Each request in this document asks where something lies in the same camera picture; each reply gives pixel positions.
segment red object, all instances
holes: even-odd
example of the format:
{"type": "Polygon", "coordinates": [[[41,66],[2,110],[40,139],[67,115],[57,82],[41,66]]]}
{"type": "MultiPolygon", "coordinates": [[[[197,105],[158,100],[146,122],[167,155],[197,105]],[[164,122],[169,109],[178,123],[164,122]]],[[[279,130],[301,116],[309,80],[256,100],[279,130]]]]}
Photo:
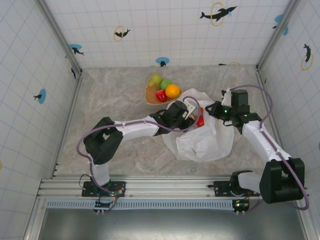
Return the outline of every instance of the red object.
{"type": "Polygon", "coordinates": [[[204,116],[203,115],[200,115],[199,116],[199,120],[196,122],[196,125],[200,128],[202,127],[203,125],[205,125],[205,120],[204,120],[204,116]]]}
{"type": "Polygon", "coordinates": [[[166,91],[161,89],[159,91],[157,91],[155,93],[156,98],[160,101],[160,102],[165,102],[167,100],[167,95],[166,95],[166,91]]]}

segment fruit basket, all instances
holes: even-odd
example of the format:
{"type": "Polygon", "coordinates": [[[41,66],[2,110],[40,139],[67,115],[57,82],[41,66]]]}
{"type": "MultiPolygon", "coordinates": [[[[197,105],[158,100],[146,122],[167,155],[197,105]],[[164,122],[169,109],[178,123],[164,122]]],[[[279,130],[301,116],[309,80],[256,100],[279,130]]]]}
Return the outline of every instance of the fruit basket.
{"type": "Polygon", "coordinates": [[[148,82],[145,86],[145,101],[147,104],[149,105],[162,105],[162,104],[168,104],[174,100],[176,100],[177,98],[179,98],[181,96],[181,94],[183,93],[183,91],[180,89],[180,94],[179,96],[175,97],[175,98],[167,98],[166,101],[160,101],[158,100],[158,98],[156,97],[156,92],[157,90],[157,85],[155,86],[148,86],[148,83],[150,81],[151,76],[148,79],[148,82]]]}

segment marble floor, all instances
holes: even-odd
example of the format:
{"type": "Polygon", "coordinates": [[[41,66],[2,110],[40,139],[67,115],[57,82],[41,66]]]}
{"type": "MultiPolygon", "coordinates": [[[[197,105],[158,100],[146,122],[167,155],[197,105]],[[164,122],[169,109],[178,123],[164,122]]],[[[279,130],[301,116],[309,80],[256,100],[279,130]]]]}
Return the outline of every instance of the marble floor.
{"type": "MultiPolygon", "coordinates": [[[[154,106],[145,102],[145,87],[153,73],[171,79],[184,91],[195,88],[206,92],[214,101],[221,100],[223,89],[258,84],[255,68],[251,65],[86,69],[56,175],[89,173],[87,160],[76,153],[76,144],[101,118],[135,120],[165,108],[165,105],[154,106]]],[[[251,111],[263,117],[266,108],[261,92],[255,88],[247,91],[251,111]]],[[[223,175],[239,170],[261,173],[264,165],[249,141],[234,129],[231,153],[223,159],[204,163],[177,160],[161,136],[141,137],[120,144],[109,162],[109,172],[125,175],[223,175]]]]}

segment gray floor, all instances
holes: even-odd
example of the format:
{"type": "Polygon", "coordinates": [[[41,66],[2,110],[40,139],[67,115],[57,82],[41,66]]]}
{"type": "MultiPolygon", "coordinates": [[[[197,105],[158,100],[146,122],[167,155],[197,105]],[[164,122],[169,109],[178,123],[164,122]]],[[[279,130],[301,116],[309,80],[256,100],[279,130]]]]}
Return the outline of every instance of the gray floor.
{"type": "Polygon", "coordinates": [[[39,240],[304,240],[297,210],[263,204],[245,216],[223,210],[48,209],[39,240]]]}
{"type": "MultiPolygon", "coordinates": [[[[140,119],[166,106],[145,102],[149,76],[159,73],[182,90],[195,88],[214,101],[221,90],[243,84],[257,85],[254,66],[128,67],[86,69],[67,133],[57,175],[88,173],[87,160],[76,153],[78,139],[103,117],[114,121],[140,119]]],[[[247,89],[252,112],[261,117],[266,108],[261,92],[247,89]]],[[[239,170],[262,172],[264,162],[237,130],[229,156],[211,162],[176,160],[161,136],[141,137],[122,142],[109,162],[111,174],[125,175],[221,175],[239,170]]]]}

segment grid pattern wall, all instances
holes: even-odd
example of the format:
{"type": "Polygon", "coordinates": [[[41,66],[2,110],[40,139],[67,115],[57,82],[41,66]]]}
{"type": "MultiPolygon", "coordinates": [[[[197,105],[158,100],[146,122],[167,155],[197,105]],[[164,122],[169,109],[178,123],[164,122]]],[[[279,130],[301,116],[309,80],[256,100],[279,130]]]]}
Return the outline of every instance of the grid pattern wall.
{"type": "Polygon", "coordinates": [[[320,1],[303,0],[288,29],[267,60],[265,85],[285,149],[305,163],[320,236],[320,1]]]}
{"type": "Polygon", "coordinates": [[[76,80],[34,0],[0,1],[0,239],[22,239],[76,80]]]}
{"type": "Polygon", "coordinates": [[[257,64],[289,0],[46,2],[81,67],[104,68],[257,64]]]}

